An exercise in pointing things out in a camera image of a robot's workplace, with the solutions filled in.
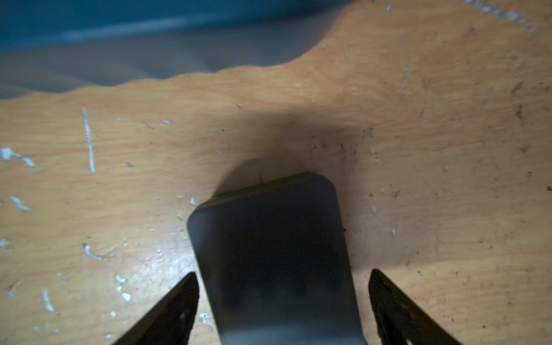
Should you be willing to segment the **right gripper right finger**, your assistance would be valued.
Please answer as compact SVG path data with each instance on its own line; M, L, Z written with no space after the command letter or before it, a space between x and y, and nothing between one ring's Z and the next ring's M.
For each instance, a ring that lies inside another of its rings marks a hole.
M383 344L460 345L382 271L372 270L368 290Z

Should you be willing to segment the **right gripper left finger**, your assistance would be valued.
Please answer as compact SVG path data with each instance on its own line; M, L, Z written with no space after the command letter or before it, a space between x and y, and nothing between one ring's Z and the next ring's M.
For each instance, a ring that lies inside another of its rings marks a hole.
M199 291L196 274L188 273L115 345L187 344L196 319Z

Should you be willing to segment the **dark grey pencil case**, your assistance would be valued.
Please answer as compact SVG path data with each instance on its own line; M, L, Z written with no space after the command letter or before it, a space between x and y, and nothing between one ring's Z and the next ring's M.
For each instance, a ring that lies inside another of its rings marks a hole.
M329 179L305 172L215 196L187 228L221 343L365 343Z

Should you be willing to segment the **teal plastic tray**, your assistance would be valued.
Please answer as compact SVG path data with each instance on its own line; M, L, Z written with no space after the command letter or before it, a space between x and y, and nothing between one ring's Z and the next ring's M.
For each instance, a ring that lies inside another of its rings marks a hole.
M345 1L3 1L1 97L275 66L321 41Z

